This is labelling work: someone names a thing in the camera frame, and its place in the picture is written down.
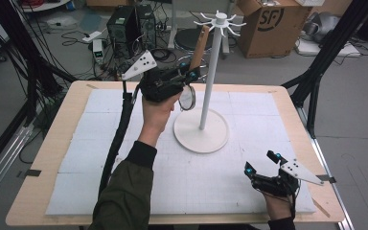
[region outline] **gray floor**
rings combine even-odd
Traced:
[[[81,20],[84,11],[68,13]],[[53,54],[71,73],[87,71],[90,52],[81,44],[61,46],[60,35],[46,34]],[[312,61],[313,57],[301,57],[295,52],[284,58],[246,59],[238,48],[234,48],[227,59],[219,60],[216,83],[279,85],[302,74]],[[368,57],[350,57],[342,65],[332,64],[321,83],[315,124],[317,140],[355,229],[368,229]],[[0,62],[0,135],[24,100],[11,63]],[[25,148],[23,155],[27,160],[33,160],[41,142],[39,136]],[[22,184],[23,173],[29,167],[16,160],[0,183],[0,230],[19,229],[7,226],[5,217]],[[194,228],[180,226],[180,229]],[[318,223],[298,224],[297,228],[336,229],[333,224]]]

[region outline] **black metal pole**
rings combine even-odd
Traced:
[[[57,83],[53,73],[56,73],[59,77],[70,82],[75,81],[76,78],[57,69],[41,57],[35,43],[29,36],[29,33],[23,25],[23,22],[20,20],[18,13],[15,11],[12,1],[0,0],[0,24],[8,34],[12,44],[14,44],[16,49],[19,51],[19,54],[26,60],[27,69],[26,71],[21,69],[11,55],[11,52],[7,50],[13,65],[23,77],[27,77],[28,79],[28,100],[13,118],[4,133],[0,136],[1,153],[3,148],[8,144],[13,134],[21,125],[22,121],[26,118],[26,126],[35,117],[36,102],[38,98],[37,90],[41,90],[40,93],[48,97],[55,96],[61,91],[62,87]],[[0,44],[5,49],[9,49],[7,43],[3,41],[1,37]]]
[[[329,38],[312,62],[310,68],[303,75],[282,84],[285,88],[290,88],[298,84],[290,96],[294,105],[297,107],[302,107],[304,100],[310,95],[307,129],[312,138],[315,138],[315,113],[321,79],[346,42],[367,16],[368,0],[353,0],[334,30],[330,33]]]

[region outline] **black cable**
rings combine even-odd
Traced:
[[[31,2],[27,2],[28,4],[29,4],[29,6],[30,6],[30,9],[31,9],[31,12],[32,13],[35,13],[35,11],[34,11],[34,9],[32,8],[32,6],[31,6]],[[13,6],[13,8],[14,9],[18,9],[17,7],[16,7],[16,5],[13,3],[13,1],[11,1],[11,4],[12,4],[12,6]],[[25,11],[24,11],[24,9],[23,8],[21,8],[22,9],[22,11],[23,11],[23,13],[21,13],[21,15],[23,15],[23,18],[24,18],[24,20],[26,21],[26,23],[28,24],[28,26],[31,28],[32,27],[32,25],[31,25],[31,22],[30,22],[30,20],[28,20],[24,15],[25,15]],[[40,24],[38,23],[38,21],[37,21],[37,27],[38,27],[38,30],[40,31],[40,34],[42,35],[43,34],[43,32],[42,32],[42,30],[41,30],[41,28],[40,28]],[[39,35],[37,35],[37,33],[35,32],[35,30],[32,30],[32,32],[34,33],[34,36],[36,37],[36,39],[37,39],[37,41],[38,41],[38,44],[39,44],[39,46],[40,46],[40,48],[41,48],[41,51],[43,52],[43,54],[44,54],[44,56],[46,57],[46,59],[49,59],[49,57],[47,56],[47,54],[46,54],[46,52],[44,51],[44,49],[43,49],[43,46],[44,47],[46,47],[46,48],[48,48],[48,44],[47,44],[47,41],[46,41],[46,37],[43,35],[42,37],[43,37],[43,40],[41,40],[40,39],[40,36]],[[51,52],[49,52],[49,54],[51,55],[51,58],[52,58],[52,61],[54,62],[54,60],[53,60],[53,55],[51,54]]]
[[[20,82],[21,88],[22,88],[24,94],[27,95],[26,90],[25,90],[25,87],[23,85],[23,82],[22,82],[22,80],[20,80],[20,76],[22,76],[23,78],[26,79],[26,74],[23,72],[23,70],[21,70],[21,68],[18,66],[16,60],[12,56],[12,55],[14,55],[19,60],[21,60],[20,57],[19,57],[19,55],[11,48],[10,43],[9,42],[6,42],[5,39],[1,35],[0,35],[0,45],[3,47],[3,49],[7,53],[8,57],[10,58],[11,63],[13,65],[13,67],[14,67],[15,72],[16,72],[16,76],[19,78],[19,82]]]
[[[166,16],[165,20],[164,20],[164,25],[167,24],[167,22],[169,21],[169,17],[166,14],[166,11],[164,11],[164,7],[163,7],[163,3],[160,5],[161,10],[163,11],[164,15]]]
[[[121,74],[123,74],[129,69],[130,66],[131,63],[129,63],[128,60],[125,60],[116,67],[116,70],[119,71]]]
[[[155,2],[155,3],[154,3],[153,12],[158,11],[158,10],[159,10],[159,8],[161,8],[161,7],[163,6],[163,3],[160,3],[160,5],[159,5],[159,6],[157,6],[157,3],[158,3],[158,2]],[[158,19],[159,21],[156,23],[156,25],[159,25],[159,28],[164,29],[164,28],[165,28],[165,26],[167,27],[167,25],[166,25],[165,23],[161,22],[160,18],[158,17],[158,14],[157,14],[157,19]]]
[[[137,56],[139,56],[140,54],[142,54],[142,52],[144,51],[143,50],[143,47],[141,46],[141,43],[140,43],[140,38],[143,37],[145,34],[142,34],[140,36],[138,36],[133,42],[132,42],[132,52],[133,52],[133,57],[132,58],[135,58]]]
[[[23,18],[24,18],[24,20],[25,21],[27,21],[28,22],[28,24],[29,24],[29,26],[32,28],[32,30],[34,31],[34,29],[33,29],[33,27],[31,26],[31,23],[29,22],[29,20],[28,20],[28,18],[26,18],[25,16],[24,16],[24,14],[25,14],[25,12],[24,12],[24,10],[22,9],[22,11],[20,11],[20,10],[18,10],[19,11],[19,13],[23,16]],[[40,26],[39,26],[39,22],[36,20],[36,23],[37,23],[37,27],[39,28],[39,30],[40,30],[40,33],[41,33],[41,35],[42,35],[42,37],[43,37],[43,40],[44,40],[44,42],[42,42],[41,41],[41,39],[39,38],[39,36],[37,36],[37,40],[39,41],[39,45],[40,45],[40,47],[41,47],[41,49],[43,50],[43,52],[44,52],[44,49],[43,49],[43,47],[42,47],[42,45],[44,46],[44,48],[49,52],[49,54],[50,54],[50,57],[52,58],[52,62],[53,62],[53,64],[56,66],[56,68],[58,68],[58,65],[65,71],[65,73],[66,74],[68,74],[68,75],[70,75],[71,76],[71,74],[64,68],[64,66],[62,66],[62,64],[56,59],[56,57],[53,55],[53,53],[51,52],[51,50],[50,50],[50,48],[49,48],[49,45],[48,45],[48,43],[47,43],[47,41],[46,41],[46,38],[45,38],[45,36],[44,36],[44,34],[43,34],[43,32],[42,32],[42,30],[41,30],[41,28],[40,28]]]
[[[165,47],[167,47],[167,46],[168,46],[168,43],[167,43],[167,41],[164,39],[164,36],[165,36],[165,35],[168,35],[169,33],[167,33],[167,32],[163,32],[163,31],[156,31],[156,32],[157,32],[156,39],[163,41],[163,43],[165,44],[165,46],[162,46],[162,45],[160,45],[160,42],[156,42],[156,43],[158,44],[158,45],[157,45],[157,47],[160,47],[160,48],[165,48]]]
[[[175,53],[168,49],[152,49],[150,50],[150,53],[155,60],[163,63],[172,63],[177,60],[177,56],[175,55]]]
[[[13,10],[13,6],[11,6],[11,3],[9,3],[9,5],[10,7],[8,7],[7,5],[2,5],[2,6],[0,5],[2,8],[5,8],[5,7],[8,8],[8,9],[2,9],[0,11],[0,20],[4,22],[1,24],[4,24],[6,26],[6,28],[4,29],[8,32],[8,35],[10,35],[10,38],[14,37],[14,39],[11,39],[11,40],[13,40],[16,43],[15,46],[17,49],[15,49],[14,51],[9,49],[9,46],[6,46],[7,48],[6,50],[7,50],[7,53],[9,53],[9,56],[11,57],[11,53],[13,53],[15,57],[17,58],[17,60],[11,58],[12,64],[15,67],[16,74],[18,75],[18,77],[20,75],[29,82],[28,92],[25,93],[27,97],[29,98],[28,102],[30,104],[30,108],[28,110],[28,114],[29,114],[28,123],[29,123],[32,120],[32,118],[35,116],[35,102],[37,101],[41,102],[42,98],[45,97],[44,95],[49,96],[49,97],[55,97],[58,90],[61,88],[61,86],[57,83],[54,76],[49,74],[50,70],[52,70],[53,67],[50,67],[50,64],[45,63],[46,60],[44,60],[41,57],[41,55],[38,53],[38,50],[35,49],[35,46],[33,47],[33,45],[27,45],[28,42],[23,42],[25,41],[25,39],[23,39],[22,42],[20,43],[17,42],[18,41],[17,39],[22,37],[22,38],[26,38],[26,40],[29,40],[33,43],[33,41],[29,39],[30,32],[26,30],[26,28],[23,26],[23,23],[20,23],[21,24],[20,26],[20,24],[16,25],[16,23],[18,22],[14,22],[12,25],[12,22],[9,21],[9,17],[6,14],[13,14],[14,12],[17,17],[17,21],[20,21],[18,18],[18,13],[16,13],[16,11]],[[26,20],[26,22],[29,24],[32,30],[34,30],[33,34],[35,34],[36,36],[39,36],[39,34],[35,32],[35,28],[34,26],[32,26],[31,21]],[[40,33],[43,34],[43,30],[41,27],[39,27],[38,24],[37,24],[37,27],[39,28]],[[44,48],[48,50],[53,63],[56,64],[55,62],[56,59],[54,58],[50,49],[48,49],[48,43],[45,40],[45,38],[42,37],[42,39],[39,38],[38,40],[39,40],[40,47],[43,50]],[[46,58],[49,58],[46,52],[44,52],[44,54]],[[28,63],[27,66],[25,62],[23,61],[23,58],[27,60],[27,63]]]
[[[228,39],[231,39],[233,40],[233,43],[232,44],[228,44],[229,45],[229,48],[235,48],[238,46],[238,40],[231,34],[228,35]]]
[[[365,44],[368,44],[368,41],[362,40],[356,37],[352,37],[350,40],[351,44],[357,48],[362,48],[368,52],[368,47]]]
[[[195,18],[196,18],[196,20],[198,20],[198,22],[199,22],[199,23],[203,23],[203,21],[201,21],[201,19],[200,19],[198,16],[196,16],[193,12],[189,11],[189,13],[190,13],[193,17],[195,17]]]
[[[32,23],[29,25],[30,29],[27,29],[29,36],[31,38],[38,38],[43,36],[44,34],[50,34],[50,27],[47,25],[47,23],[44,23],[42,26],[40,26],[40,34],[36,33],[35,30],[38,29],[38,26],[34,26]]]
[[[116,130],[115,136],[112,140],[112,144],[109,148],[105,164],[103,165],[103,174],[101,176],[98,197],[101,195],[101,192],[107,186],[109,177],[112,172],[113,164],[115,163],[115,158],[118,155],[118,151],[124,141],[125,134],[127,133],[127,127],[129,125],[131,113],[134,107],[134,103],[132,103],[133,96],[131,93],[127,93],[125,81],[123,81],[123,87],[124,87],[124,100],[122,105],[121,119],[118,125],[118,129]]]
[[[297,197],[295,194],[291,194],[291,200],[289,200],[289,197],[287,197],[288,199],[288,203],[290,204],[290,207],[289,207],[289,210],[291,211],[291,217],[293,219],[295,219],[295,203],[296,203],[296,200],[297,200]]]
[[[338,64],[338,65],[342,65],[343,62],[345,61],[345,58],[347,58],[348,56],[351,56],[351,55],[359,55],[360,57],[361,56],[364,56],[361,52],[359,52],[359,53],[354,52],[354,53],[349,53],[349,54],[345,55],[344,57],[342,57],[342,60],[340,62],[336,60],[338,58],[338,57],[336,57],[333,60],[333,62],[336,63],[336,64]]]
[[[18,154],[18,157],[19,157],[19,160],[20,160],[20,162],[22,162],[22,163],[24,163],[24,164],[28,164],[28,165],[31,165],[31,164],[33,164],[33,161],[26,161],[26,160],[24,160],[23,159],[23,157],[22,157],[22,153],[23,153],[23,150],[29,145],[29,144],[31,144],[31,142],[39,135],[41,133],[41,130],[30,140],[30,141],[28,141],[24,146],[23,146],[23,148],[22,148],[22,150],[19,152],[19,154]]]
[[[299,179],[298,180],[298,190],[297,190],[297,193],[295,194],[295,197],[297,198],[298,195],[300,194],[300,190],[301,190],[301,180]]]
[[[91,67],[88,69],[88,70],[86,70],[86,71],[84,71],[84,72],[82,72],[82,73],[79,73],[79,74],[75,74],[74,76],[76,77],[76,78],[78,78],[79,80],[86,80],[88,77],[90,77],[90,76],[95,76],[95,73],[94,74],[92,74],[92,73],[90,73],[91,72],[91,70],[93,70],[94,69],[94,63],[91,65]]]
[[[94,61],[94,77],[96,79],[100,79],[104,72],[108,72],[110,63],[112,62],[112,59],[107,64],[103,64],[103,72],[99,75],[96,73],[96,68],[95,68],[95,66],[98,65],[98,63],[97,63],[97,61],[95,61],[95,59],[93,61]]]
[[[75,38],[75,37],[72,37],[72,36],[66,36],[66,35],[75,34],[75,33],[80,33],[82,35],[85,35],[85,37],[89,37],[89,34],[87,34],[87,33],[83,33],[83,32],[80,32],[80,31],[73,31],[73,32],[69,32],[69,33],[65,33],[65,34],[61,35],[62,38],[69,39],[69,40],[66,40],[66,41],[62,42],[61,44],[63,46],[70,46],[70,45],[74,45],[76,43],[81,43],[81,44],[87,45],[87,43],[81,42],[79,38]]]

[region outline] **human hand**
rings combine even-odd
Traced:
[[[174,111],[174,103],[181,93],[169,97],[161,103],[147,101],[142,97],[143,126],[138,141],[155,147],[160,134],[164,131],[170,114]]]
[[[285,219],[291,217],[291,199],[278,197],[271,194],[262,193],[265,199],[265,207],[271,220]]]

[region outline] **green jacket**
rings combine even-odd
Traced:
[[[88,230],[147,230],[157,149],[136,141],[95,205]],[[292,218],[269,221],[271,230],[293,230]]]

